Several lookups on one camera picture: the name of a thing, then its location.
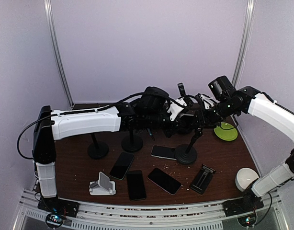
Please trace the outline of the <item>grey smartphone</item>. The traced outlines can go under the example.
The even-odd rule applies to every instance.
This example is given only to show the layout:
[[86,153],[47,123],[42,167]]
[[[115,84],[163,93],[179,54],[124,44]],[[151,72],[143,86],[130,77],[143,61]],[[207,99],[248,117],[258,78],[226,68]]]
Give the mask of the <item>grey smartphone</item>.
[[134,160],[134,157],[135,156],[132,153],[122,152],[112,167],[109,175],[117,180],[123,180]]

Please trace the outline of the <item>black gooseneck stand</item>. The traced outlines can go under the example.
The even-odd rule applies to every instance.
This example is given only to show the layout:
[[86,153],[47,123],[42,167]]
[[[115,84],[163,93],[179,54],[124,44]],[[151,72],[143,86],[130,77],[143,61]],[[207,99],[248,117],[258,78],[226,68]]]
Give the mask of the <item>black gooseneck stand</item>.
[[88,156],[94,160],[99,160],[107,156],[109,146],[102,141],[97,141],[95,134],[91,134],[92,143],[88,147]]
[[191,165],[195,163],[197,159],[197,151],[193,147],[197,139],[199,139],[203,134],[203,130],[201,128],[197,128],[194,131],[194,135],[191,138],[189,144],[179,145],[174,151],[174,157],[178,163],[183,165]]

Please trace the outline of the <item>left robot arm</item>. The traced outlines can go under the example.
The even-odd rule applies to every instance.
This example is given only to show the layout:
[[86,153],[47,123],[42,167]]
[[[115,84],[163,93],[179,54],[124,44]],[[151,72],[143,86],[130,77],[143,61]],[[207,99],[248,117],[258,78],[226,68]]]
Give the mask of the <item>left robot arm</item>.
[[180,98],[174,100],[157,87],[147,87],[144,92],[132,94],[104,107],[81,110],[52,110],[43,106],[34,127],[34,161],[44,205],[57,213],[63,203],[57,198],[55,141],[98,132],[124,132],[130,130],[162,129],[168,137],[185,125],[180,116],[190,109],[194,96],[186,95],[180,87]]

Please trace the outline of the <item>teal smartphone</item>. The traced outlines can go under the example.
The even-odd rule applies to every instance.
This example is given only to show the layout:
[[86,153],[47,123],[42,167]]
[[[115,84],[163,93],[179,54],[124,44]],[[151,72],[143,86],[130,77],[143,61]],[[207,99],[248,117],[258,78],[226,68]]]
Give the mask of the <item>teal smartphone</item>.
[[147,131],[148,131],[148,134],[149,134],[149,136],[151,137],[151,139],[152,139],[153,141],[155,141],[155,137],[154,137],[154,135],[152,134],[151,129],[150,129],[150,128],[147,128]]

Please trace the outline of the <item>dark smartphone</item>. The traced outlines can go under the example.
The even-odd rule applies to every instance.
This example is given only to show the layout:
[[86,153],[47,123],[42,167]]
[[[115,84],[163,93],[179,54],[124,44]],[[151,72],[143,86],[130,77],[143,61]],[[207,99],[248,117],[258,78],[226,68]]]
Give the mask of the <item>dark smartphone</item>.
[[174,156],[175,148],[154,145],[151,150],[151,156],[167,160],[176,160]]

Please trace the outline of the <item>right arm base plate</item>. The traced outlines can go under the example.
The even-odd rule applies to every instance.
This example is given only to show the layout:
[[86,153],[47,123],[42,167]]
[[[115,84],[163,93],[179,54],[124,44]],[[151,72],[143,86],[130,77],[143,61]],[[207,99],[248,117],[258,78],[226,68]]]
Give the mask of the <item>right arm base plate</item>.
[[226,217],[240,215],[247,212],[253,212],[256,209],[264,207],[264,203],[262,201],[252,201],[245,197],[235,200],[227,200],[223,202],[222,205]]

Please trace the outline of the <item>black stand with pink phone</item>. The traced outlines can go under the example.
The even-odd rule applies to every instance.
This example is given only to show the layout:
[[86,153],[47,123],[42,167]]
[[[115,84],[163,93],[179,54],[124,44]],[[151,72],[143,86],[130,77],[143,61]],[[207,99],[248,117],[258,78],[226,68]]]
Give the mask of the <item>black stand with pink phone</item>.
[[181,97],[186,96],[186,91],[185,91],[183,83],[182,82],[178,83],[177,86],[178,86],[178,89],[179,89],[180,96]]

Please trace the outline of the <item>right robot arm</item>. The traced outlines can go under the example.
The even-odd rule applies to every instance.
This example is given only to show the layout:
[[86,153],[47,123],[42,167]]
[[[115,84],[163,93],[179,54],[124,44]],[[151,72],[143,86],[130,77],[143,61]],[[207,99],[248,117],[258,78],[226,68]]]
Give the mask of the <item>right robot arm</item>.
[[274,143],[274,134],[267,134],[261,128],[266,125],[268,131],[277,131],[278,136],[290,140],[292,150],[285,155],[280,164],[253,182],[245,192],[247,195],[240,199],[242,211],[250,211],[269,191],[280,187],[294,179],[294,113],[278,104],[266,92],[252,86],[236,89],[226,76],[221,76],[208,84],[213,97],[198,94],[200,104],[197,114],[197,126],[200,128],[219,125],[225,118],[232,115],[249,115],[256,119],[248,129],[266,139],[267,144]]

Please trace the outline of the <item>silver smartphone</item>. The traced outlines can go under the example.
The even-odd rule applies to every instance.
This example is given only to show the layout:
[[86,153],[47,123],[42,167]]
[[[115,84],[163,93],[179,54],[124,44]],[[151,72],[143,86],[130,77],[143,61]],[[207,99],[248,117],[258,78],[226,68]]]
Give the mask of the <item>silver smartphone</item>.
[[193,114],[181,114],[179,116],[179,123],[180,123],[179,128],[186,129],[186,130],[193,129],[194,119],[195,117]]

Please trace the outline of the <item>black stand with teal phone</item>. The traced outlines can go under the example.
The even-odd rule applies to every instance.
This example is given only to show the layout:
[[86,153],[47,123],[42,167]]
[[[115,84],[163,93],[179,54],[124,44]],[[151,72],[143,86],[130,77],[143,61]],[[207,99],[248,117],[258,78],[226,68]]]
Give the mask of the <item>black stand with teal phone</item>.
[[143,140],[141,137],[135,135],[132,130],[130,130],[129,135],[123,138],[121,146],[124,151],[135,153],[142,149]]

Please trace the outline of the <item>black folding phone stand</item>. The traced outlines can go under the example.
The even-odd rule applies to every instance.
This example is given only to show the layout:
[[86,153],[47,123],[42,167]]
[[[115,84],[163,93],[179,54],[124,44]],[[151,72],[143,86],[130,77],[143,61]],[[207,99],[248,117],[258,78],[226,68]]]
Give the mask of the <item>black folding phone stand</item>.
[[190,189],[197,192],[198,194],[203,195],[215,173],[216,170],[214,170],[211,167],[208,167],[205,164],[202,164],[200,171],[197,173],[197,175],[190,184]]

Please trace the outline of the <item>pink smartphone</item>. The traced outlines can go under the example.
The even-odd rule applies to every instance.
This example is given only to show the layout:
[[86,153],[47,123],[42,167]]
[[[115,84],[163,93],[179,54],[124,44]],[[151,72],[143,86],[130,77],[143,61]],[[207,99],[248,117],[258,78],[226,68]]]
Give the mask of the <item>pink smartphone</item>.
[[179,181],[159,168],[154,168],[152,172],[148,174],[147,178],[170,195],[175,195],[181,188],[181,183]]

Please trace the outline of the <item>blue smartphone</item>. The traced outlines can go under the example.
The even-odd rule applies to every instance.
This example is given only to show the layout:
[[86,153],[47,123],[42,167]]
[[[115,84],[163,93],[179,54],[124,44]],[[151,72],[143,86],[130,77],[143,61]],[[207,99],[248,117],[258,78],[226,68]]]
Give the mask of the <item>blue smartphone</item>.
[[141,170],[129,171],[126,175],[128,196],[131,201],[146,199],[146,189]]

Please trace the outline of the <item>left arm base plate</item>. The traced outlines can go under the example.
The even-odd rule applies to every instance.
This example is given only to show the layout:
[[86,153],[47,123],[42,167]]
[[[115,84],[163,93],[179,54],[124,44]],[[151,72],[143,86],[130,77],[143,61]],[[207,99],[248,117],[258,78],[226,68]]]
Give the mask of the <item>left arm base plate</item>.
[[75,218],[79,210],[79,203],[63,199],[45,199],[39,201],[37,207],[41,210],[56,213],[61,216]]

